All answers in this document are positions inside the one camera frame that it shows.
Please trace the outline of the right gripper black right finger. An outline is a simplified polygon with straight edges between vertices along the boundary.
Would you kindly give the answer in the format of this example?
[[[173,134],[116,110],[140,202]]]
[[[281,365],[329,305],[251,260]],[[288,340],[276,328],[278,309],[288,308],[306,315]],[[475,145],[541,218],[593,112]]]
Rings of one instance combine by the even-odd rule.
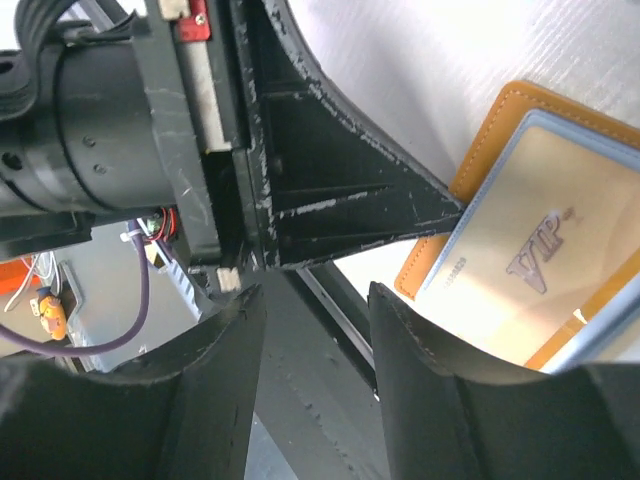
[[[369,288],[374,365],[395,479],[635,479],[639,368],[544,374],[492,356]]]

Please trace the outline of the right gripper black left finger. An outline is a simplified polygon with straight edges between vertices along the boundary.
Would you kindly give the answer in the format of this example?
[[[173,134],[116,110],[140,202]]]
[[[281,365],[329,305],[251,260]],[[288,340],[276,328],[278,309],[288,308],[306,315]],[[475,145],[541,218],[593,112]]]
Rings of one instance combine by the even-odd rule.
[[[266,306],[223,310],[108,373],[29,356],[1,362],[5,479],[240,479]]]

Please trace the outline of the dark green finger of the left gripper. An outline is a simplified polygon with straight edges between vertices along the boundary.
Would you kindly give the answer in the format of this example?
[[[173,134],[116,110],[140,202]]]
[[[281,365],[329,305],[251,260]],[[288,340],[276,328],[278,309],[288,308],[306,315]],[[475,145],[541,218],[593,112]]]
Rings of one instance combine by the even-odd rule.
[[[261,269],[453,229],[463,203],[325,75],[287,2],[229,9],[250,139],[236,172]]]

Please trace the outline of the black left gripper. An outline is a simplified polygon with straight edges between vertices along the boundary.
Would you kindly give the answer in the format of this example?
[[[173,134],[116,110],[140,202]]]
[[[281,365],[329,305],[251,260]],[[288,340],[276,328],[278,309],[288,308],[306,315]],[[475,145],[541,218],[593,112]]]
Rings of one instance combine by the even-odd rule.
[[[92,228],[175,206],[192,265],[259,257],[245,161],[253,107],[228,110],[227,152],[205,144],[177,30],[157,10],[96,31],[67,1],[21,1],[1,55],[1,257],[86,242]]]

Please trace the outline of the yellow leather card holder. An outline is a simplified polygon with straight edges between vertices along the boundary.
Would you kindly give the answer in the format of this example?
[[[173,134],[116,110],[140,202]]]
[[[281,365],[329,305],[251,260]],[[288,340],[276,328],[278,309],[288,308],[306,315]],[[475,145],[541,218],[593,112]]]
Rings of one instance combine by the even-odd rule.
[[[450,187],[465,211],[420,239],[394,286],[516,365],[574,362],[639,297],[639,131],[527,81],[507,83]]]

